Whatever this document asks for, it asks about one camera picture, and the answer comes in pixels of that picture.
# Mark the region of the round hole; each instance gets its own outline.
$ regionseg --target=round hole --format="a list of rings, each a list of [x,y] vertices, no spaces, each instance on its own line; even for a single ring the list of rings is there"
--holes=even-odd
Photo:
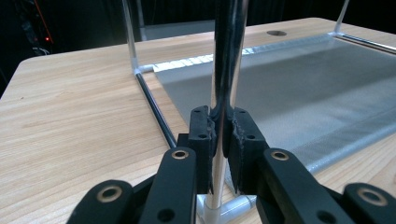
[[[161,222],[169,222],[172,221],[175,217],[175,212],[172,209],[163,209],[158,213],[158,220]]]
[[[102,188],[96,195],[96,199],[101,203],[111,203],[116,201],[122,194],[119,186],[111,185]]]
[[[187,157],[189,157],[189,153],[187,151],[184,151],[184,150],[178,150],[178,151],[174,151],[172,153],[172,157],[177,159],[177,160],[184,160]]]
[[[358,195],[367,203],[376,206],[386,206],[388,204],[387,199],[375,190],[360,188],[358,189]]]
[[[317,215],[319,220],[323,223],[329,223],[329,224],[337,223],[335,217],[328,212],[318,211]]]
[[[272,156],[274,159],[277,159],[277,160],[279,160],[279,161],[286,161],[286,160],[289,159],[288,154],[286,154],[286,153],[284,153],[284,152],[281,152],[281,151],[273,151],[273,152],[271,153],[271,156]]]
[[[283,31],[267,31],[268,35],[276,35],[276,36],[283,36],[287,35],[286,32]]]

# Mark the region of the wooden tabletop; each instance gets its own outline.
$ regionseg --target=wooden tabletop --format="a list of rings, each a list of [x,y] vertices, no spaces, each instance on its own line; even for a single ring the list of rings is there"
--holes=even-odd
[[[285,21],[246,30],[245,47],[328,33],[334,22]],[[286,36],[268,35],[270,30]],[[396,36],[344,26],[351,35],[396,46]],[[136,44],[141,64],[213,51],[213,33]],[[187,125],[153,74],[145,79],[174,134]],[[0,223],[63,223],[88,189],[108,179],[136,185],[165,150],[129,63],[126,45],[37,57],[20,64],[0,100]],[[367,182],[396,196],[396,134],[316,175],[342,191]],[[224,200],[232,198],[226,190]],[[257,211],[235,223],[260,222]]]

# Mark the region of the wooden table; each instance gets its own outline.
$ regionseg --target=wooden table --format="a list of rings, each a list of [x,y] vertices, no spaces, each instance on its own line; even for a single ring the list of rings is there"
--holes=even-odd
[[[245,47],[324,34],[332,21],[286,21],[246,30]],[[353,26],[351,35],[395,46],[396,36]],[[266,32],[280,30],[286,36]],[[141,64],[211,53],[213,33],[137,43]],[[145,75],[174,134],[186,133],[153,74]],[[88,189],[108,179],[136,185],[154,174],[162,133],[132,75],[126,45],[37,57],[20,64],[0,101],[0,223],[61,223]],[[316,175],[341,191],[368,182],[396,196],[396,134]],[[224,200],[231,198],[225,191]],[[235,223],[260,222],[252,210]]]

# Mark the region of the wood grain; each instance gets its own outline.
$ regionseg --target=wood grain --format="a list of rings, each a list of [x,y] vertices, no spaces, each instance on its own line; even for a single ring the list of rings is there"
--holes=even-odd
[[[287,21],[248,27],[245,47],[318,35],[333,22]],[[395,35],[345,26],[396,45]],[[270,36],[269,30],[288,35]],[[213,33],[137,43],[142,64],[211,53]],[[63,223],[88,189],[108,179],[136,185],[154,174],[168,146],[134,79],[126,45],[29,59],[0,100],[0,223]],[[174,134],[184,123],[155,75],[152,93]],[[396,195],[396,135],[316,175],[338,191],[368,182]],[[232,198],[225,190],[224,200]],[[257,211],[233,223],[260,223]]]

